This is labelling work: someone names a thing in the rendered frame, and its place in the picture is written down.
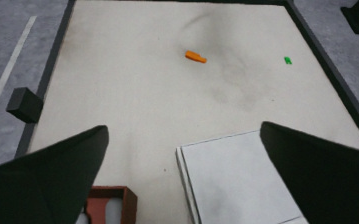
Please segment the grey gas cylinder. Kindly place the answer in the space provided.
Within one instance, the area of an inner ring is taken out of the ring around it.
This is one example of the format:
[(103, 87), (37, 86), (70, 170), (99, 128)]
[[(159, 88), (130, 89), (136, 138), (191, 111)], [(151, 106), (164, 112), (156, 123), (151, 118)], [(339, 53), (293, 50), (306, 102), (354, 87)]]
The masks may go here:
[(76, 224), (89, 224), (89, 218), (83, 212), (84, 212), (84, 206), (83, 206), (83, 209), (79, 215), (79, 218), (78, 218)]
[(115, 197), (110, 199), (105, 207), (105, 224), (120, 224), (123, 200)]

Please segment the red open box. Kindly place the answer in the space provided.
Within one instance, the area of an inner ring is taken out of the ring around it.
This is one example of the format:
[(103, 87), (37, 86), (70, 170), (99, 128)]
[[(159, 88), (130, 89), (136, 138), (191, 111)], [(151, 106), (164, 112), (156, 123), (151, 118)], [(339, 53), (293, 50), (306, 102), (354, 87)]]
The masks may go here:
[(115, 197), (123, 200), (120, 224), (136, 224), (138, 196), (128, 186), (93, 186), (83, 212), (89, 224), (105, 224), (105, 205)]

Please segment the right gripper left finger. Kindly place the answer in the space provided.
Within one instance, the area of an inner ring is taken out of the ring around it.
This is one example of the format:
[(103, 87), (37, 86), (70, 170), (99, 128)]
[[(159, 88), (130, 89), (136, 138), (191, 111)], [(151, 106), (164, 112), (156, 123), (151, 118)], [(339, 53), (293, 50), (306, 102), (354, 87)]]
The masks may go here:
[(0, 164), (0, 224), (76, 224), (109, 140), (98, 125)]

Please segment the white digital weighing scale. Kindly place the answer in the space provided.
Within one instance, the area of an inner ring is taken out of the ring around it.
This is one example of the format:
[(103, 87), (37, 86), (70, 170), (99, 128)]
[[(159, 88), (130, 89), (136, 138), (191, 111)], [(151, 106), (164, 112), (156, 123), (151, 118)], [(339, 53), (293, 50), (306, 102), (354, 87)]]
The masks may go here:
[(260, 128), (176, 147), (192, 224), (307, 224), (259, 133)]

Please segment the small orange stepped block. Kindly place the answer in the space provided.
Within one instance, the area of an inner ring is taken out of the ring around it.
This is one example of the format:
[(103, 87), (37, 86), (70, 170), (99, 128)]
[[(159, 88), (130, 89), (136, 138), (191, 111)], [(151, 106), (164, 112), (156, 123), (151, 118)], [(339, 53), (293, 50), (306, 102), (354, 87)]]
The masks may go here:
[(200, 57), (201, 55), (197, 54), (197, 53), (194, 53), (192, 51), (187, 51), (186, 54), (185, 54), (185, 57), (188, 58), (188, 59), (191, 59), (193, 61), (196, 61), (196, 62), (201, 62), (201, 63), (204, 63), (206, 62), (207, 59), (204, 59), (202, 57)]

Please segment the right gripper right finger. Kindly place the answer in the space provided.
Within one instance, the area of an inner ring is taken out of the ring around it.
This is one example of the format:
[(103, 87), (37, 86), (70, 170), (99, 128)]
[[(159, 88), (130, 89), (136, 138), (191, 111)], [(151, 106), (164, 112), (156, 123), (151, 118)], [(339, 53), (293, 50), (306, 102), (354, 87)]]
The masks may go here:
[(259, 137), (308, 224), (359, 224), (359, 149), (270, 121)]

